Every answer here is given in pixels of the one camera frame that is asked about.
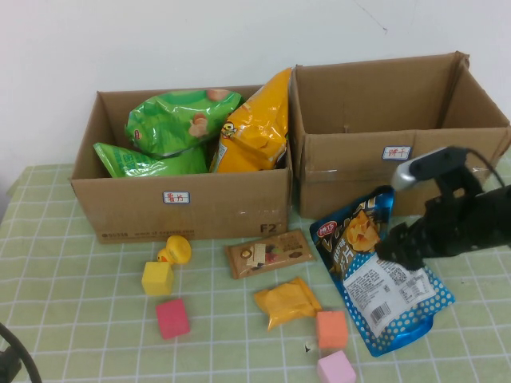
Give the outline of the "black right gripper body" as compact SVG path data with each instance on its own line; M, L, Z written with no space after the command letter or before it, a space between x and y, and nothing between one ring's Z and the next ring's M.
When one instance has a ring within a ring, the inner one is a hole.
M418 221L418 255L422 258L454 257L495 246L495 199L486 192L474 197L426 202Z

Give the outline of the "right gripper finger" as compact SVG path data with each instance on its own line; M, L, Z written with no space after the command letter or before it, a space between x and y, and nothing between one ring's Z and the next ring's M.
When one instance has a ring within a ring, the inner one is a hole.
M407 270L416 271L425 266L421 255L410 255L406 248L394 239L384 239L375 246L378 257L387 262L401 265Z
M424 243L426 241L425 233L425 217L416 218L415 221L410 219L394 225L385 238L386 243Z

